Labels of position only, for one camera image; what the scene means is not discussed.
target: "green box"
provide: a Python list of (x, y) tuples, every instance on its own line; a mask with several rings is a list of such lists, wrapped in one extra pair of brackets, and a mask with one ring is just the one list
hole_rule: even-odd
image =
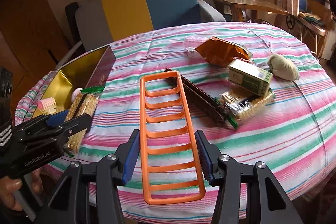
[(271, 72), (238, 59), (233, 60), (228, 68), (230, 81), (258, 96), (266, 95), (273, 78)]

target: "wooden side table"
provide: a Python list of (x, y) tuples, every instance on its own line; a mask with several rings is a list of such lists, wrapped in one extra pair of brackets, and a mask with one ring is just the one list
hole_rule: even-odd
[(264, 12), (272, 12), (280, 15), (288, 15), (289, 13), (281, 7), (270, 3), (266, 0), (213, 0), (216, 10), (224, 13), (224, 5), (228, 5), (231, 9), (232, 20), (237, 22), (243, 21), (242, 10), (251, 9), (252, 19), (257, 19), (257, 10)]

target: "plastic wrapper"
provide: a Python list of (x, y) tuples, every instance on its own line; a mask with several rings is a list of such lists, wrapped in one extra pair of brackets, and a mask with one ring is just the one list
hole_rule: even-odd
[[(72, 118), (78, 117), (85, 113), (92, 116), (98, 104), (99, 96), (100, 93), (97, 92), (84, 94), (79, 92), (69, 109), (65, 121), (71, 120)], [(68, 142), (63, 147), (64, 151), (68, 155), (74, 156), (78, 153), (86, 131), (87, 129), (84, 129), (69, 137)]]
[(211, 37), (196, 48), (203, 58), (212, 65), (227, 67), (234, 59), (252, 62), (252, 53), (242, 45)]
[(228, 115), (231, 125), (237, 128), (241, 122), (259, 113), (274, 98), (275, 93), (271, 89), (268, 89), (264, 97), (259, 97), (241, 87), (234, 87), (230, 91), (222, 93), (218, 100)]
[(204, 60), (202, 55), (200, 55), (200, 53), (196, 51), (196, 48), (207, 40), (208, 38), (196, 37), (192, 35), (184, 39), (183, 47), (187, 50), (189, 57)]

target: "wooden cabinet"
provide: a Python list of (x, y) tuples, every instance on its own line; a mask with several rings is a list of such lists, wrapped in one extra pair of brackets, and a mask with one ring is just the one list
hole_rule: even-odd
[(47, 0), (0, 0), (0, 66), (13, 73), (11, 109), (70, 45)]

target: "pink and green striped cloth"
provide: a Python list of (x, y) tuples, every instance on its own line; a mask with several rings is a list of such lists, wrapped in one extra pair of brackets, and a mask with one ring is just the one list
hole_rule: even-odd
[[(190, 58), (185, 50), (186, 37), (217, 36), (242, 44), (253, 53), (253, 60), (266, 66), (272, 53), (284, 55), (300, 72), (298, 81), (274, 77), (271, 88), (275, 101), (234, 130), (230, 125), (218, 126), (210, 117), (189, 103), (194, 130), (202, 129), (209, 142), (222, 153), (237, 161), (254, 165), (261, 160), (275, 176), (291, 199), (307, 192), (321, 182), (336, 167), (336, 87), (312, 56), (305, 44), (287, 32), (269, 25), (218, 22), (171, 27), (134, 35), (113, 42), (110, 46), (117, 58), (94, 114), (92, 128), (83, 139), (80, 152), (53, 161), (48, 168), (55, 176), (73, 160), (83, 164), (95, 162), (113, 153), (120, 143), (128, 140), (133, 129), (139, 128), (139, 81), (143, 75), (161, 72), (164, 68), (180, 71), (212, 96), (218, 96), (230, 84), (228, 69), (209, 65), (201, 58)], [(16, 123), (29, 119), (53, 73), (20, 101)], [(168, 87), (158, 81), (149, 89)], [(178, 109), (152, 110), (150, 116), (177, 113)], [(181, 121), (152, 124), (150, 130), (162, 131), (181, 127)], [(185, 144), (185, 135), (154, 139), (151, 148)], [(173, 165), (192, 159), (191, 151), (150, 156), (150, 165)], [(153, 184), (192, 180), (194, 170), (152, 174)], [(218, 188), (207, 182), (202, 200), (190, 203), (151, 206), (142, 194), (140, 159), (133, 177), (125, 187), (118, 187), (124, 215), (148, 223), (210, 223)], [(183, 196), (196, 192), (189, 187), (155, 193), (156, 198)], [(90, 202), (96, 203), (95, 185), (90, 185)], [(246, 186), (241, 187), (240, 216), (246, 211)]]

